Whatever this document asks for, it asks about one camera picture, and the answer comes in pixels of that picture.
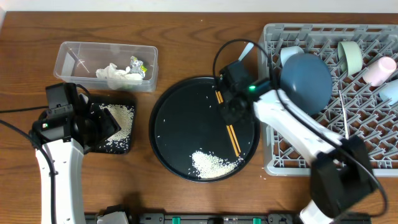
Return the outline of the rice pile on round tray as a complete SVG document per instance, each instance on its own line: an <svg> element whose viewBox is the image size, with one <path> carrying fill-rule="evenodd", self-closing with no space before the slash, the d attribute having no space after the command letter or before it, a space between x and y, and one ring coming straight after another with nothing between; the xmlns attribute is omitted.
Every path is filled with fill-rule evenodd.
<svg viewBox="0 0 398 224"><path fill-rule="evenodd" d="M193 168L189 168L188 173L195 175L199 179L214 179L229 174L243 161L240 156L235 161L229 161L201 151L194 152L190 157Z"/></svg>

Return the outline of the white plastic spoon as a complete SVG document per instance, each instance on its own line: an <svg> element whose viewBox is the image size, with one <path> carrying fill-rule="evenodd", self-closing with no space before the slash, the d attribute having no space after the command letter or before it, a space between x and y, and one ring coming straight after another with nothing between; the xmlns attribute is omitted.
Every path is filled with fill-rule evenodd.
<svg viewBox="0 0 398 224"><path fill-rule="evenodd" d="M341 103L343 124L344 124L344 130L345 130L345 138L349 139L349 128L348 128L347 114L346 114L346 109L345 109L345 101L344 101L343 95L341 93L341 90L339 90L338 93L339 93L340 103Z"/></svg>

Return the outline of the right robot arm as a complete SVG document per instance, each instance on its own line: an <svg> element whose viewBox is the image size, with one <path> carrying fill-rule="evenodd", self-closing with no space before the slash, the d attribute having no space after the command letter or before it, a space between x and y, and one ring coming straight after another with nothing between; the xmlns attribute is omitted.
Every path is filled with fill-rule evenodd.
<svg viewBox="0 0 398 224"><path fill-rule="evenodd" d="M302 223L335 223L347 210L379 189L364 141L330 131L296 106L275 77L254 81L242 62L220 70L216 89L221 114L233 124L252 114L279 132L310 165L310 203Z"/></svg>

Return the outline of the light blue small bowl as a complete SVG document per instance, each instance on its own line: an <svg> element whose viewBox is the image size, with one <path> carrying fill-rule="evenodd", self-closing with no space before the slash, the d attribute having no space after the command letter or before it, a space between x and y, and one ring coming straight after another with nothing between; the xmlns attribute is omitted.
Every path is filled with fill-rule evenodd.
<svg viewBox="0 0 398 224"><path fill-rule="evenodd" d="M300 48L299 46L291 46L291 47L285 47L283 49L281 49L280 51L280 62L282 64L282 66L285 65L286 61L288 61L288 59L295 55L295 54L303 54L304 51L302 48Z"/></svg>

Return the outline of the clear plastic waste bin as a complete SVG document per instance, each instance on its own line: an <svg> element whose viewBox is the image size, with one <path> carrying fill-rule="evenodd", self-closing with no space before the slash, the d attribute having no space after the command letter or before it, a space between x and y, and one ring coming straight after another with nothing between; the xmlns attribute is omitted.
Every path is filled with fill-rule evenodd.
<svg viewBox="0 0 398 224"><path fill-rule="evenodd" d="M64 42L58 51L53 75L65 82L81 84L85 88L110 89L105 79L96 77L96 70L110 63L117 69L130 67L131 57L144 62L147 68L143 81L128 81L119 91L153 92L158 77L158 49L150 45L110 44L99 42Z"/></svg>

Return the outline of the round black serving tray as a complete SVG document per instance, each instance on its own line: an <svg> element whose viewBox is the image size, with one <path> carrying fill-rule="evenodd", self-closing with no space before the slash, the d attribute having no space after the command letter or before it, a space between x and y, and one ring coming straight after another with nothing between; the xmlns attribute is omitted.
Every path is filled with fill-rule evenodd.
<svg viewBox="0 0 398 224"><path fill-rule="evenodd" d="M149 139L155 155L171 173L194 182L217 182L237 174L251 160L260 138L255 119L233 125L241 149L242 163L219 178L199 179L189 174L191 155L196 151L235 161L236 155L211 77L195 77L171 86L158 99L149 122Z"/></svg>

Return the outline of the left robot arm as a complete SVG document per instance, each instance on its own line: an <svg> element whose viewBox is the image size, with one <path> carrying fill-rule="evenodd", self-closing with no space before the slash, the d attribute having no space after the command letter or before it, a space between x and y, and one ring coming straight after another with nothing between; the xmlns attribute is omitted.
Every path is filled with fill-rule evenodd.
<svg viewBox="0 0 398 224"><path fill-rule="evenodd" d="M29 132L41 179L42 223L85 223L81 168L84 155L120 126L108 109L92 103L79 85L45 89L48 108Z"/></svg>

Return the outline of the light blue plastic knife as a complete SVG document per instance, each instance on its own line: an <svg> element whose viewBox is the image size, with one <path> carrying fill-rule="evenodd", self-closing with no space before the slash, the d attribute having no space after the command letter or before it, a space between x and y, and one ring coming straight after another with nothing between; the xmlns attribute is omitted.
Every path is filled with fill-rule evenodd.
<svg viewBox="0 0 398 224"><path fill-rule="evenodd" d="M246 55L252 50L253 47L254 47L254 44L249 42L245 46L244 50L241 52L241 55L239 56L238 60L242 61L246 57Z"/></svg>

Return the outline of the foil snack wrapper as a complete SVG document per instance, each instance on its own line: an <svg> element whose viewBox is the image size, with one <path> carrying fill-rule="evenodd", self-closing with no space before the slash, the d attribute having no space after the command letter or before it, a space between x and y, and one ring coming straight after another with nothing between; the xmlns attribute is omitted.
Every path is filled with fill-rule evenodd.
<svg viewBox="0 0 398 224"><path fill-rule="evenodd" d="M144 66L144 62L139 60L137 57L132 56L130 62L129 74L138 75L141 80L146 76L147 68Z"/></svg>

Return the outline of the teal green bowl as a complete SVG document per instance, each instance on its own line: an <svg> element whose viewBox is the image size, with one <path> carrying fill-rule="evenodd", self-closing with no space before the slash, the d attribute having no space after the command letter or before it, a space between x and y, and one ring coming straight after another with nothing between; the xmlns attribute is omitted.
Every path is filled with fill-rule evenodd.
<svg viewBox="0 0 398 224"><path fill-rule="evenodd" d="M348 75L354 75L362 70L363 58L359 45L354 41L338 43L338 58L341 61L341 69Z"/></svg>

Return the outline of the pink cup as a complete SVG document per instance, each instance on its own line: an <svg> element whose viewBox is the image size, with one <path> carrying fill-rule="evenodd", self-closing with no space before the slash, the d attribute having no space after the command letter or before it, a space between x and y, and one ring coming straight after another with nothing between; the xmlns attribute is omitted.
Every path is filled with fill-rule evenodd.
<svg viewBox="0 0 398 224"><path fill-rule="evenodd" d="M371 86L382 85L397 69L397 63L391 57L381 57L372 63L366 73L363 75L363 80L370 83Z"/></svg>

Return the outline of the dark blue bowl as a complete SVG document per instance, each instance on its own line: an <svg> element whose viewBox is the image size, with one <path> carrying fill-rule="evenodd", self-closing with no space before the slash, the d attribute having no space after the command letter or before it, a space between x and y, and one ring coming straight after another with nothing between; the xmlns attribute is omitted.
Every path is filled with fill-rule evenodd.
<svg viewBox="0 0 398 224"><path fill-rule="evenodd" d="M280 88L295 105L312 116L328 105L333 83L330 70L321 58L295 54L282 67Z"/></svg>

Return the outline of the rice pile on rectangular tray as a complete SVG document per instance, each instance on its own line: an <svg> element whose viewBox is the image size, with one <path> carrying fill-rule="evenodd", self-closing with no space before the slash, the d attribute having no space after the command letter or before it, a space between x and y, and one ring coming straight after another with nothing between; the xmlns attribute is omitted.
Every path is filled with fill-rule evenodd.
<svg viewBox="0 0 398 224"><path fill-rule="evenodd" d="M132 130L132 122L134 120L134 108L125 105L106 105L101 104L101 109L108 109L113 115L121 130L112 135L105 141L106 146L115 147L125 151L130 143L130 135Z"/></svg>

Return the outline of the white napkin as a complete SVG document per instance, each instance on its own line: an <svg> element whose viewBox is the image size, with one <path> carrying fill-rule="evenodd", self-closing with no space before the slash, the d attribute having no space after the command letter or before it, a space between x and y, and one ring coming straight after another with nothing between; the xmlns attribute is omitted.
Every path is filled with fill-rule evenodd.
<svg viewBox="0 0 398 224"><path fill-rule="evenodd" d="M96 70L96 77L105 79L110 89L124 88L128 81L143 81L138 75L129 74L130 67L124 70L117 69L117 66L110 63L106 68L99 68Z"/></svg>

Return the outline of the light blue cup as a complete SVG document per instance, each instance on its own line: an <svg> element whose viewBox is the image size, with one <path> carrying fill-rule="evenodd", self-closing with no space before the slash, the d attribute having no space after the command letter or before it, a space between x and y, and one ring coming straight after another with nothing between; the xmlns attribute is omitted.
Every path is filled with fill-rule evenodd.
<svg viewBox="0 0 398 224"><path fill-rule="evenodd" d="M382 101L387 101L389 105L397 103L398 80L386 83L385 87L379 92Z"/></svg>

